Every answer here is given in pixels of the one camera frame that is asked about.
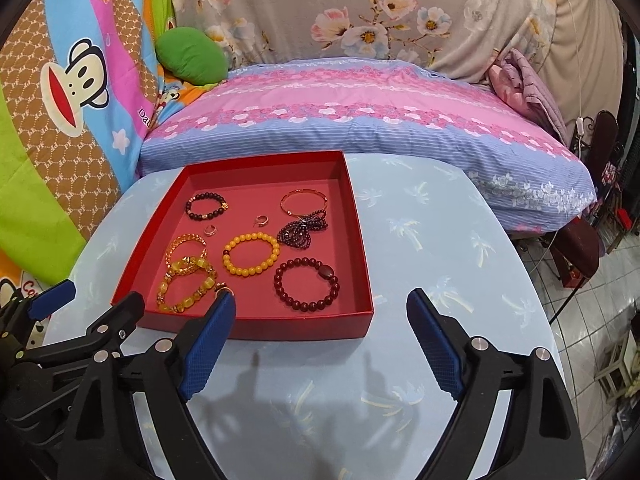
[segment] red object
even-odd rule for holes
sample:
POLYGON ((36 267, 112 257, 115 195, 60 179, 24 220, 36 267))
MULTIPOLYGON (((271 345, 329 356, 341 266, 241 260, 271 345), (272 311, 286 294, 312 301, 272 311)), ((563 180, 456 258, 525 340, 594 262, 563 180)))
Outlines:
MULTIPOLYGON (((194 202, 194 212, 206 212, 207 202, 194 202)), ((312 212, 322 207, 322 198, 300 193, 287 200, 287 206, 295 211, 312 212)), ((145 315, 138 325, 166 332, 178 332, 189 319, 201 317, 211 305, 211 293, 183 314, 158 312, 156 293, 166 272, 164 252, 169 243, 185 233, 202 235, 202 230, 209 224, 215 225, 218 232, 206 238, 207 259, 218 270, 218 281, 226 282, 236 296, 237 315, 231 338, 304 341, 365 336, 373 317, 373 301, 353 189, 341 152, 252 156, 187 166, 169 188, 142 233, 112 304, 128 292, 138 291, 146 304, 145 315), (275 236, 292 220, 280 208, 281 198, 300 188, 316 189, 328 197, 328 229, 311 233, 308 250, 281 245, 274 266, 260 275, 231 276, 222 265, 224 246, 241 234, 262 231, 275 236), (185 214, 184 205, 194 194, 205 191, 224 196, 229 209, 210 221, 193 221, 185 214), (259 215, 269 217, 265 227, 254 226, 259 215), (273 287, 278 266, 290 258, 304 256, 321 260, 340 276, 340 297, 321 312, 303 314, 294 311, 280 301, 273 287)), ((200 254, 201 250, 199 243, 187 242, 175 250, 173 259, 200 254)), ((233 252, 236 266, 247 268, 267 259, 270 247, 256 240, 238 244, 233 252)), ((175 278, 166 294, 167 304, 175 304, 193 294, 204 277, 204 273, 196 272, 175 278)), ((303 267, 286 272, 283 283, 287 293, 300 301, 317 301, 327 295, 326 280, 303 267)))
POLYGON ((616 213, 618 214, 618 219, 620 220, 621 224, 623 225, 623 227, 627 230, 627 231, 631 231, 631 228, 633 227, 633 222, 631 221, 631 218, 629 218, 628 213, 626 212, 625 209, 623 208, 619 208, 616 213))

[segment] black beaded bracelet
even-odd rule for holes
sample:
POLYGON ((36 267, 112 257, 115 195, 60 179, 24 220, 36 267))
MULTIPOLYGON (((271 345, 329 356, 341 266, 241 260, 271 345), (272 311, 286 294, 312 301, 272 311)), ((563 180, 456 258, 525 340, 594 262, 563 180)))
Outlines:
POLYGON ((184 210, 187 212, 187 216, 191 218, 191 220, 198 220, 198 221, 211 220, 212 218, 215 218, 218 215, 222 215, 222 213, 225 212, 227 209, 229 209, 229 204, 225 202, 225 199, 222 198, 218 193, 211 193, 211 192, 198 193, 197 195, 192 196, 189 200, 187 200, 187 205, 184 208, 184 210), (218 202, 220 202, 220 207, 218 209, 215 209, 211 213, 207 213, 205 215, 198 215, 191 211, 191 205, 194 202, 196 202, 196 200, 205 200, 207 198, 212 198, 213 200, 217 200, 218 202))
POLYGON ((338 297, 338 291, 340 291, 340 283, 338 282, 338 277, 334 274, 334 270, 315 258, 296 258, 295 260, 287 260, 286 263, 281 264, 276 270, 273 285, 275 286, 276 294, 287 304, 287 306, 292 307, 293 310, 299 310, 301 312, 306 312, 307 310, 311 312, 323 310, 334 302, 338 297), (331 290, 329 291, 329 294, 324 297, 324 300, 312 301, 311 303, 300 302, 298 300, 294 300, 285 292, 282 286, 282 275, 285 270, 299 266, 315 268, 321 278, 331 283, 331 290))

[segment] light blue tablecloth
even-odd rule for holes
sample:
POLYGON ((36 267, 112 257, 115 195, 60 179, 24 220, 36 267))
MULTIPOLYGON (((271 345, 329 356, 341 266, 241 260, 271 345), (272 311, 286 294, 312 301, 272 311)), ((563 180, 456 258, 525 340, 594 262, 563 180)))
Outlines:
MULTIPOLYGON (((536 291, 491 210, 456 168, 426 158, 350 155, 375 303, 361 340, 230 340, 205 389, 189 403, 230 480, 414 480, 455 402, 442 392, 406 320, 422 287, 441 314, 498 349, 558 350, 536 291)), ((100 225, 71 278, 76 299, 56 313, 45 342, 84 334, 109 306, 130 253, 178 170, 146 176, 100 225)), ((145 351, 166 336, 137 329, 123 345, 145 351)), ((470 478, 488 471, 509 393, 470 478)), ((173 478, 142 394, 138 416, 156 474, 173 478)))

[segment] pink and blue bed sheet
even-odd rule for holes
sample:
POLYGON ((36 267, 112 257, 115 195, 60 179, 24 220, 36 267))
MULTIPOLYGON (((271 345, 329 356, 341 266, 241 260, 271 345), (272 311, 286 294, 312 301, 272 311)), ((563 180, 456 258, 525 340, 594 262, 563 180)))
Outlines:
POLYGON ((236 70, 151 131, 140 171, 313 150, 451 164, 509 231, 554 231, 595 200, 584 165, 491 91, 399 60, 337 58, 236 70))

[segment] white star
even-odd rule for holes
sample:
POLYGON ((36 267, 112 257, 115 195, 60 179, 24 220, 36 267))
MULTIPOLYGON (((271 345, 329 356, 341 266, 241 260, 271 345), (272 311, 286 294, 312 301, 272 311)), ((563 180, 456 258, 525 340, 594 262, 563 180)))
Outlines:
POLYGON ((114 149, 119 150, 121 155, 124 155, 124 152, 127 150, 131 141, 127 139, 127 133, 124 131, 124 128, 118 132, 111 132, 113 134, 113 144, 114 149))

